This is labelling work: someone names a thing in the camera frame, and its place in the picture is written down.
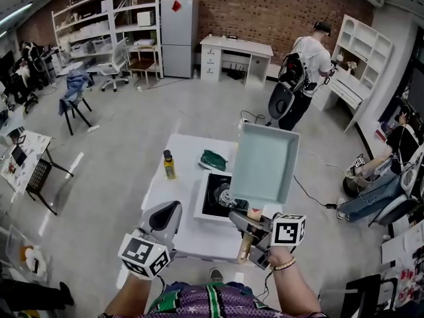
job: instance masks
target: white refrigerator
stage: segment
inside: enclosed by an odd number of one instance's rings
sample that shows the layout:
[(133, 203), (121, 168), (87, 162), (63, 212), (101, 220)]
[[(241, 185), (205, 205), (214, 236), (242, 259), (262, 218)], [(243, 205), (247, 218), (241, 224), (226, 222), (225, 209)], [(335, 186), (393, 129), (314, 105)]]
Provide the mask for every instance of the white refrigerator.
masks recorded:
[(191, 78), (197, 44), (198, 0), (161, 0), (164, 75)]

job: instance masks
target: brick wall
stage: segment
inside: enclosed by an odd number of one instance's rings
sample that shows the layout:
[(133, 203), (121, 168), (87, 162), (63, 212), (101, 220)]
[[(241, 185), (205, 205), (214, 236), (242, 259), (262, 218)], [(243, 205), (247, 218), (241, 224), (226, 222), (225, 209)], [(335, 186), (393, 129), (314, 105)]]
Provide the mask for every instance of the brick wall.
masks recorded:
[[(348, 14), (372, 24), (373, 6), (365, 0), (199, 0), (199, 41), (209, 32), (236, 34), (245, 40), (272, 46), (273, 62), (279, 63), (294, 40), (308, 33), (313, 23), (324, 20), (333, 27), (325, 46), (333, 51), (343, 16)], [(59, 11), (68, 0), (53, 0), (36, 12), (17, 31), (19, 40), (54, 44), (51, 10)]]

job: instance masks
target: hand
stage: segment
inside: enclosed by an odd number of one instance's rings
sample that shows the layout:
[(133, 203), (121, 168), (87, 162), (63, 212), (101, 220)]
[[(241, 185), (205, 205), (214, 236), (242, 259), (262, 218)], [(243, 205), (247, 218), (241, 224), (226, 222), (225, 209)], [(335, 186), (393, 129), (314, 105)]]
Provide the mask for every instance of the hand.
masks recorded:
[(268, 261), (272, 267), (280, 266), (292, 260), (293, 256), (285, 246), (273, 246), (270, 249), (270, 256)]

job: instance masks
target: shoe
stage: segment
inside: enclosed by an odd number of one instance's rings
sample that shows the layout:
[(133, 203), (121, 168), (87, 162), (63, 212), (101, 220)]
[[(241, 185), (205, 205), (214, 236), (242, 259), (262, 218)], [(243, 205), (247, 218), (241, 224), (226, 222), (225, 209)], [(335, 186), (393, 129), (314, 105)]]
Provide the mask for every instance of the shoe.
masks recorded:
[(343, 212), (337, 210), (337, 219), (343, 220), (346, 219), (346, 215)]
[(74, 302), (74, 299), (72, 298), (71, 291), (69, 290), (69, 287), (63, 282), (60, 282), (59, 286), (60, 286), (60, 292), (62, 292), (64, 304), (69, 305), (69, 306), (74, 306), (75, 302)]
[(220, 270), (217, 268), (212, 268), (209, 273), (209, 279), (211, 280), (211, 283), (222, 283), (224, 282), (224, 276), (221, 273)]

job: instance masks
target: bottle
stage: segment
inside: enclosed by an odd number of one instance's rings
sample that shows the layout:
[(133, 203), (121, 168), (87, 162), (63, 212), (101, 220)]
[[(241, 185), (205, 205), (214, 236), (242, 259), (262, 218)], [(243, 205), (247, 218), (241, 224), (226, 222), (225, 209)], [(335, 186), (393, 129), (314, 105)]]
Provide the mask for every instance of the bottle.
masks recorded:
[(164, 166), (166, 177), (168, 179), (175, 179), (177, 176), (175, 175), (174, 159), (172, 159), (172, 155), (169, 150), (164, 151)]

